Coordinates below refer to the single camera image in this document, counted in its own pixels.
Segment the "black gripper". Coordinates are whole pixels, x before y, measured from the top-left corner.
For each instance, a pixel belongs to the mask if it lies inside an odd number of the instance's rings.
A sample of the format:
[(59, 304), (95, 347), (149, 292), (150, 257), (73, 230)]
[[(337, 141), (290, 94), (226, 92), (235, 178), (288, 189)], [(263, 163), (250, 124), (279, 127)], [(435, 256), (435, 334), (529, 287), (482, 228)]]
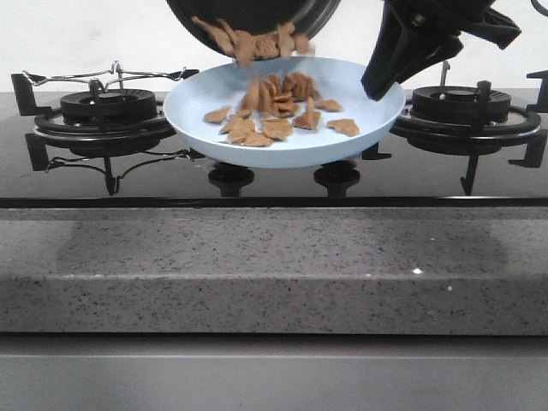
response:
[(367, 96), (380, 100), (394, 83), (455, 57), (463, 49), (461, 33), (501, 50), (508, 47), (521, 29), (492, 5), (492, 1), (386, 1), (377, 43), (361, 78)]

